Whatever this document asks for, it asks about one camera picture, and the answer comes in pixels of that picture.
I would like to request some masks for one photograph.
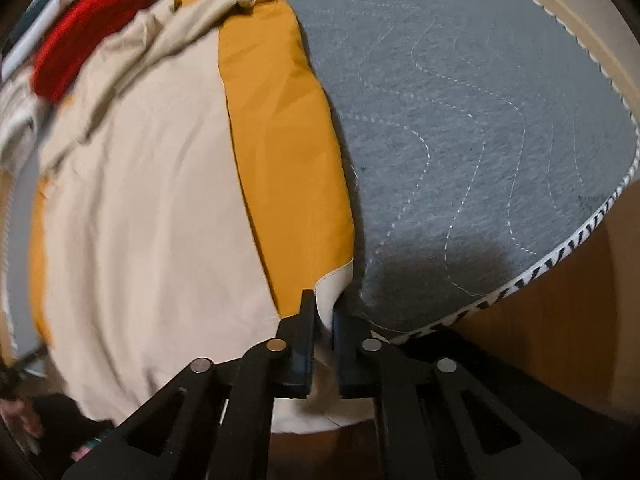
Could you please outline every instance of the wooden floor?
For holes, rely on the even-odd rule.
[[[558,266],[457,330],[587,406],[640,415],[640,182]]]

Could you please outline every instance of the gray quilted pad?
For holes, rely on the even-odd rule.
[[[620,95],[532,0],[288,1],[343,146],[353,303],[380,326],[556,261],[632,164]]]

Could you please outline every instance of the red cloth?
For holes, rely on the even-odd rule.
[[[79,0],[38,51],[31,79],[35,94],[52,103],[60,101],[94,48],[154,1]]]

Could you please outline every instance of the beige fabric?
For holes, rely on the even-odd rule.
[[[113,96],[133,78],[164,56],[191,44],[231,7],[245,1],[200,0],[176,10],[175,0],[160,0],[150,9],[141,10],[121,32],[106,38],[82,66],[74,89],[76,102],[56,121],[56,135],[40,152],[41,173],[88,140]]]
[[[134,30],[149,29],[129,28],[118,43],[125,50],[136,44]],[[131,59],[107,45],[114,59]],[[237,358],[276,330],[217,49],[214,29],[140,75],[114,99],[91,142],[67,150],[47,186],[52,357],[70,396],[93,418],[121,422],[191,359]],[[104,54],[94,59],[116,73]],[[101,74],[84,70],[79,86],[105,81],[94,75]],[[44,152],[63,146],[61,137],[85,137],[88,121],[70,121],[82,112],[95,117],[78,108],[99,106],[105,94],[78,92]]]
[[[373,399],[343,399],[338,394],[335,364],[328,347],[317,344],[314,357],[311,394],[306,399],[275,399],[273,432],[333,431],[373,418]]]

